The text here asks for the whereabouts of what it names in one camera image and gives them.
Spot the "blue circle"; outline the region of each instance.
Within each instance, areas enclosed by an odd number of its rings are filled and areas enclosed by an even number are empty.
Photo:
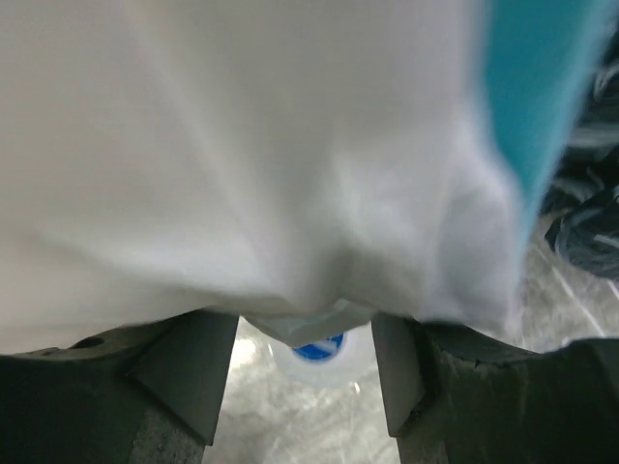
[[[292,348],[298,356],[307,361],[322,362],[333,358],[344,342],[344,334],[325,338],[324,340],[316,341],[301,348]]]

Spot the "bottle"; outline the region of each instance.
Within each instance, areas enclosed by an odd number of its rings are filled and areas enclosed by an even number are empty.
[[[370,324],[297,348],[272,339],[269,348],[284,375],[318,388],[357,381],[376,357]]]

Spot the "screw hole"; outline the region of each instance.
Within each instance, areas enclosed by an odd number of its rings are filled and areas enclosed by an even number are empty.
[[[104,342],[105,340],[103,340],[100,336],[89,336],[88,338],[78,341],[71,347],[71,349],[79,350],[81,348],[92,348],[94,346],[103,345]]]

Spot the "gray floor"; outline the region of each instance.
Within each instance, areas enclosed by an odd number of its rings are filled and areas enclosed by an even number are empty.
[[[554,256],[540,224],[529,248],[523,335],[507,340],[549,351],[575,338],[619,336],[619,289]],[[213,464],[399,464],[387,436],[376,366],[356,384],[320,390],[286,379],[267,339],[242,322],[232,356]]]

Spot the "tile floor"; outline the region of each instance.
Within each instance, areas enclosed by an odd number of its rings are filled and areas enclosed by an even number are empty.
[[[543,239],[529,248],[523,334],[508,340],[549,351],[574,338],[619,336],[619,287],[560,261]],[[267,339],[242,322],[232,355],[215,445],[205,464],[399,464],[387,435],[377,368],[357,383],[315,389],[285,378]]]

